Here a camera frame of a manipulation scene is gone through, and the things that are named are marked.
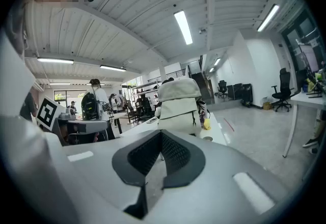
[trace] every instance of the table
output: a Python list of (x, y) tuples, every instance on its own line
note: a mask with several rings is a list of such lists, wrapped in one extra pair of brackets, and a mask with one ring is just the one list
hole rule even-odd
[(112, 120), (117, 120), (117, 124), (118, 124), (118, 128), (119, 128), (119, 133), (121, 134), (122, 133), (122, 130), (121, 130), (121, 125), (120, 125), (120, 118), (121, 117), (124, 117), (127, 113), (125, 112), (122, 112), (122, 113), (117, 113), (117, 114), (113, 114), (113, 117), (110, 117), (110, 119)]
[(284, 153), (283, 153), (283, 157), (285, 158), (290, 150), (291, 144), (292, 144), (292, 140), (293, 140), (293, 134), (294, 134), (294, 129), (295, 129), (295, 125), (296, 125), (296, 120), (297, 120), (297, 111), (298, 111), (298, 106), (302, 105), (302, 106), (308, 106), (308, 107), (312, 107), (315, 109), (325, 109), (325, 105), (324, 105), (324, 97), (320, 97), (320, 98), (309, 98), (311, 97), (311, 95), (307, 95), (306, 93), (299, 93), (295, 96), (291, 97), (291, 100), (293, 101), (293, 117), (292, 117), (292, 125), (291, 125), (291, 131), (290, 131), (290, 135), (289, 135), (289, 139), (287, 141)]
[[(157, 123), (158, 120), (156, 120), (155, 122), (151, 123), (151, 124), (147, 124), (146, 122), (124, 132), (124, 133), (120, 133), (120, 137), (125, 137), (125, 136), (131, 136), (134, 135), (136, 133), (141, 133), (141, 132), (145, 132), (145, 131), (149, 131), (149, 130), (157, 130)], [(214, 116), (213, 113), (210, 114), (210, 130), (204, 130), (202, 129), (200, 134), (199, 134), (199, 138), (204, 138), (204, 137), (212, 137), (214, 143), (217, 144), (221, 144), (221, 145), (226, 145), (225, 139), (224, 139), (224, 135), (219, 127), (219, 124)]]

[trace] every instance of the sneaker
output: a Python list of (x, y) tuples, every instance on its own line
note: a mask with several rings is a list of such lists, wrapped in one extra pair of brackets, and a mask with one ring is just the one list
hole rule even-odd
[(303, 148), (309, 148), (318, 144), (318, 139), (310, 139), (306, 144), (302, 145)]
[(309, 149), (309, 152), (310, 152), (311, 154), (317, 154), (317, 152), (318, 152), (318, 148), (310, 148), (310, 149)]

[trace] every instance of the fluorescent light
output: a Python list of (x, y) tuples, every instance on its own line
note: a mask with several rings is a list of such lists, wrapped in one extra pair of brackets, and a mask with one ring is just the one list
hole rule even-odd
[(187, 18), (185, 17), (185, 13), (183, 10), (174, 13), (174, 16), (179, 24), (179, 27), (181, 29), (181, 32), (183, 34), (185, 43), (187, 45), (192, 44), (193, 39), (192, 39), (192, 35), (190, 33), (190, 29), (189, 29), (189, 25), (187, 22)]
[(46, 63), (73, 64), (73, 60), (70, 59), (37, 58), (37, 61)]
[(50, 85), (70, 85), (70, 83), (50, 83)]
[(266, 16), (266, 18), (264, 19), (263, 23), (261, 23), (261, 25), (257, 28), (258, 32), (263, 31), (263, 29), (266, 27), (266, 25), (270, 22), (270, 20), (274, 17), (274, 15), (276, 14), (276, 12), (278, 11), (278, 9), (280, 8), (280, 6), (278, 5), (273, 5), (273, 7), (271, 8), (271, 10), (269, 11), (268, 15)]
[(305, 37), (309, 36), (311, 33), (315, 32), (317, 28), (315, 28), (312, 32), (310, 32), (309, 34), (305, 35)]
[(220, 61), (220, 59), (216, 60), (214, 66), (216, 66), (218, 64), (218, 62)]
[(105, 65), (100, 65), (100, 68), (111, 69), (111, 70), (122, 71), (122, 72), (125, 72), (125, 71), (126, 71), (126, 70), (123, 69), (123, 68), (109, 67), (109, 66), (105, 66)]

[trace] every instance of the gray floor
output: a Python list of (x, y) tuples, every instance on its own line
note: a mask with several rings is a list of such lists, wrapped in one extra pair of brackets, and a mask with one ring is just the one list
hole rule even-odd
[[(286, 158), (282, 156), (292, 121), (292, 109), (277, 113), (273, 110), (259, 110), (238, 106), (225, 110), (211, 111), (230, 139), (229, 146), (239, 150), (267, 170), (274, 173), (288, 187), (289, 191), (301, 184), (301, 179), (311, 165), (314, 156), (302, 145), (313, 136), (316, 110), (300, 107), (297, 127), (291, 149)], [(122, 131), (136, 125), (128, 125), (127, 119), (120, 119)], [(118, 128), (113, 127), (115, 136)], [(165, 162), (157, 159), (147, 175), (146, 195), (148, 208), (151, 209), (162, 195), (162, 179), (166, 176)]]

